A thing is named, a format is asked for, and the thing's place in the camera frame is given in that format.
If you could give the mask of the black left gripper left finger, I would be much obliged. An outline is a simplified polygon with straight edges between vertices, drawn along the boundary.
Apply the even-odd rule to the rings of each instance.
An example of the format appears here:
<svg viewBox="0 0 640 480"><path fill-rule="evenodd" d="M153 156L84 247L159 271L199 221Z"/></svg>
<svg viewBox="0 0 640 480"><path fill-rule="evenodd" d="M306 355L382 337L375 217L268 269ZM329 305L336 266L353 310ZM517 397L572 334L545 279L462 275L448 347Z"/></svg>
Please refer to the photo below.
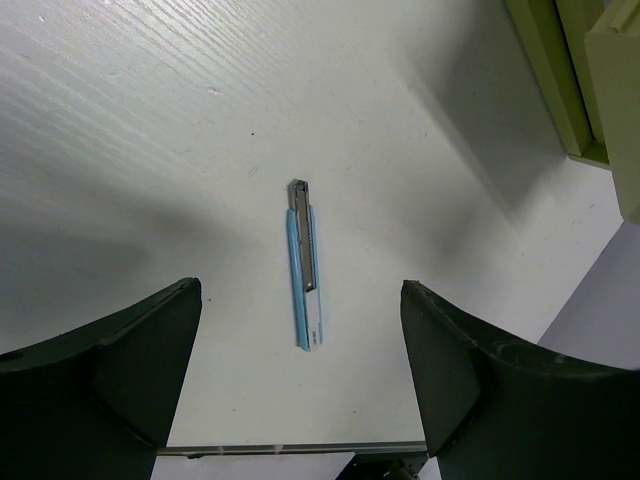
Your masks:
<svg viewBox="0 0 640 480"><path fill-rule="evenodd" d="M148 479L165 448L201 316L184 278L1 356L4 479Z"/></svg>

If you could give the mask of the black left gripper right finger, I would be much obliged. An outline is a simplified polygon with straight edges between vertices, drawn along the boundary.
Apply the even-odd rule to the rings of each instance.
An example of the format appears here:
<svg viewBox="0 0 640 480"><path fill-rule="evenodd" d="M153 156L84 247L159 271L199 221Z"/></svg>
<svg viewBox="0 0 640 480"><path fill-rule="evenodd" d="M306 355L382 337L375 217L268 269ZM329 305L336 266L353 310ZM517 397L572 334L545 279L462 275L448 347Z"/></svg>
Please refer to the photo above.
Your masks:
<svg viewBox="0 0 640 480"><path fill-rule="evenodd" d="M635 479L639 374L566 356L416 281L401 323L428 454L445 479Z"/></svg>

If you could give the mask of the light blue pen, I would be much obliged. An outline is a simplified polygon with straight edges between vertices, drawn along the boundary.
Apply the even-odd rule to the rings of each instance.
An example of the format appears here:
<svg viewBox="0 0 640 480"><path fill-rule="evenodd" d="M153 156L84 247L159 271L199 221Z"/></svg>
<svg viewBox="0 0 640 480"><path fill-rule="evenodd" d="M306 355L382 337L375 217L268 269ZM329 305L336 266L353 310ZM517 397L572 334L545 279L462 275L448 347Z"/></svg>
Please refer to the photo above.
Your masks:
<svg viewBox="0 0 640 480"><path fill-rule="evenodd" d="M287 193L286 233L297 343L312 352L323 343L315 215L306 181L293 180Z"/></svg>

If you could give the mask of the green top drawer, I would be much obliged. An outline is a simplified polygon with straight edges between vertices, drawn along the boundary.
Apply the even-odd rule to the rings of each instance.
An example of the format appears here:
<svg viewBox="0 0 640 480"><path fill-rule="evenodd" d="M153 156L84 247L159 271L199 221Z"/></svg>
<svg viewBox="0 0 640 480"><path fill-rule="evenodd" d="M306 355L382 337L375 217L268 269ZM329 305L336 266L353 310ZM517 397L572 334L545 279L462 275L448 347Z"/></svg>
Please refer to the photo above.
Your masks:
<svg viewBox="0 0 640 480"><path fill-rule="evenodd" d="M639 3L557 1L596 145L624 220L639 223Z"/></svg>

